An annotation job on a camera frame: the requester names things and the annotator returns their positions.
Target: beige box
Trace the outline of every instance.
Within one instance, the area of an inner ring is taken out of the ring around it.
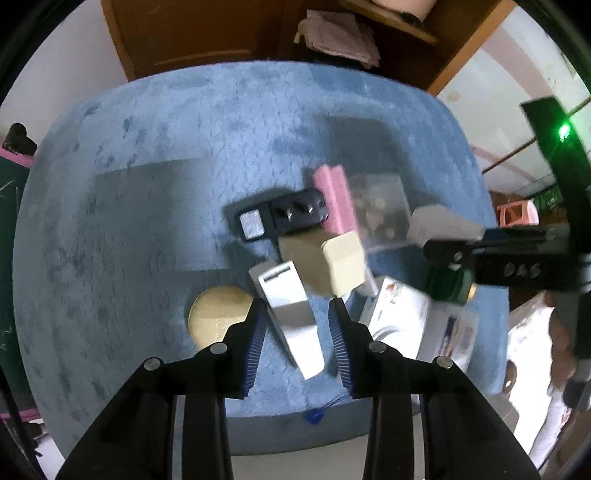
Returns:
[[[316,228],[280,237],[279,249],[318,295],[340,297],[365,281],[365,254],[356,232],[335,235]]]

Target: white box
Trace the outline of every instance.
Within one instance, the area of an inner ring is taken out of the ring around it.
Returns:
[[[472,356],[478,315],[467,307],[433,302],[431,297],[390,277],[378,277],[379,294],[367,299],[359,322],[374,340],[404,357],[431,362],[451,357],[464,372]]]
[[[287,355],[305,380],[324,370],[318,326],[293,262],[265,262],[249,270]]]
[[[431,297],[391,277],[378,277],[377,283],[378,296],[365,301],[359,322],[367,325],[374,340],[416,358]]]

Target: wooden cabinet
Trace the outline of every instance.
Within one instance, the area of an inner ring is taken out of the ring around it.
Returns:
[[[274,58],[281,0],[102,0],[129,80],[220,61]]]
[[[219,61],[305,58],[304,47],[294,45],[293,38],[306,11],[346,12],[351,3],[102,0],[129,80]],[[396,22],[380,22],[379,15],[354,11],[372,27],[382,56],[380,68],[372,72],[437,95],[514,6],[513,0],[438,0],[424,23],[430,35],[413,35],[408,28],[393,28]]]

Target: white cardboard box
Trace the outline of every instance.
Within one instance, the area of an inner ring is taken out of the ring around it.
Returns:
[[[465,371],[472,355],[478,316],[466,307],[431,297],[391,277],[377,279],[379,294],[367,299],[359,322],[374,340],[404,357],[431,362],[446,355]]]

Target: beige circular lid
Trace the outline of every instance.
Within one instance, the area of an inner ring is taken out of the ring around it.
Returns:
[[[189,334],[201,350],[221,342],[234,323],[243,322],[252,296],[238,287],[220,286],[204,291],[189,312]]]

